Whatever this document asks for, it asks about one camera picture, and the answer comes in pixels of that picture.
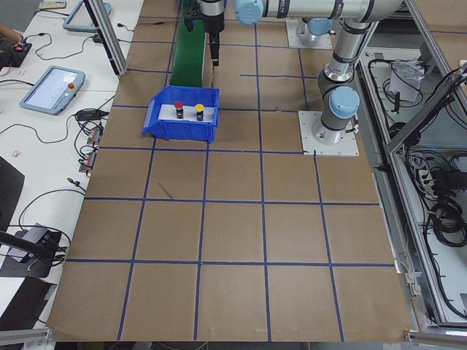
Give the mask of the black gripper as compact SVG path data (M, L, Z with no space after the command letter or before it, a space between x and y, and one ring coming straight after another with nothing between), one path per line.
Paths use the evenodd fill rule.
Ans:
M225 28L225 4L223 0L189 1L188 9L184 14L184 23L187 31L194 29L195 21L200 20L204 32L209 34L209 49L214 67L219 66L220 35Z

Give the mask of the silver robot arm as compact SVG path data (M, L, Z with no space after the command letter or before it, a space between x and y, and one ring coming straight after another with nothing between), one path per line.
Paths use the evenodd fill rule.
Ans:
M320 72L318 85L324 110L312 125L312 135L321 144L338 144L360 106L360 97L348 82L354 76L371 25L393 14L400 1L235 1L236 19L253 25L262 18L335 20L341 18L341 30L329 63Z
M324 17L303 17L296 28L296 36L302 42L314 41L317 37L328 34L332 20Z

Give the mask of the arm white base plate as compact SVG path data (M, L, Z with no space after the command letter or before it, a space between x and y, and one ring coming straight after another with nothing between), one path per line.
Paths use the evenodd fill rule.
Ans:
M314 50L332 48L330 31L332 20L327 18L300 18L286 20L288 46Z
M302 150L305 155L357 157L358 145L352 123L340 131L328 130L321 123L320 111L299 111Z

